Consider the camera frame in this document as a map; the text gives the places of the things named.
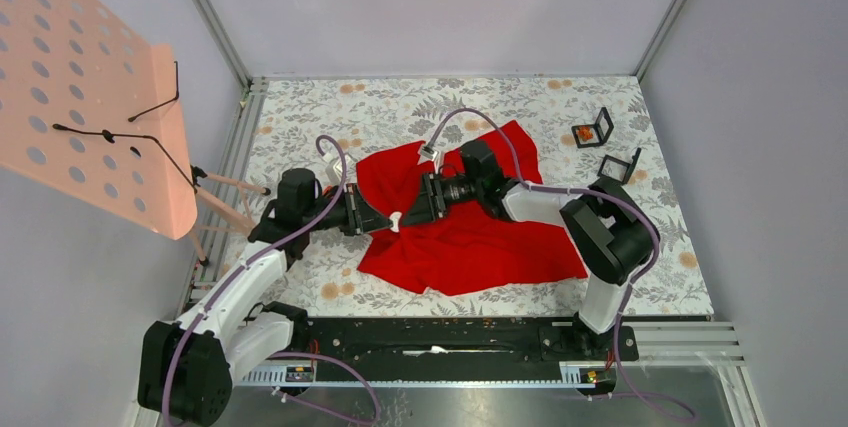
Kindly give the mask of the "red shirt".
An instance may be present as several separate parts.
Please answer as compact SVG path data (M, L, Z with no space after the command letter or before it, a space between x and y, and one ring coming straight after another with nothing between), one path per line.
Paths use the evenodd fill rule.
M421 175L432 170L419 163L419 148L409 143L357 163L359 189L376 210L390 215L411 208ZM374 233L358 269L417 294L445 295L588 276L563 228L495 220L475 201L434 223Z

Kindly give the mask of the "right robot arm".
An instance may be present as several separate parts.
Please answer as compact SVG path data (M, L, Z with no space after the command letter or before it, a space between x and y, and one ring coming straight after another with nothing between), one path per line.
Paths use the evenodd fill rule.
M508 176L483 140L459 149L463 173L424 174L412 207L391 216L393 231L437 222L451 206L477 202L489 217L563 230L590 273L585 298L562 346L583 357L620 359L623 311L633 283L657 261L659 233L615 180L587 188L546 186Z

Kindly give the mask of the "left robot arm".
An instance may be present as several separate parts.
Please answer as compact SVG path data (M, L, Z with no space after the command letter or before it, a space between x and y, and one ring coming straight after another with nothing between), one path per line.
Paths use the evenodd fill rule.
M362 235L399 229L397 213L371 207L353 183L320 191L305 168L284 172L277 194L249 233L247 257L176 321L157 321L142 345L138 403L163 416L210 426L233 387L277 352L296 358L309 348L310 332L277 307L247 316L263 292L302 258L313 231Z

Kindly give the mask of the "round orange white brooch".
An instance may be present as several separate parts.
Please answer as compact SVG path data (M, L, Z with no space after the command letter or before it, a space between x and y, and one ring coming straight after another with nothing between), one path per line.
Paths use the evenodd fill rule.
M398 233L400 231L400 223L402 219L402 213L399 211L394 211L389 215L390 220L390 230L394 233Z

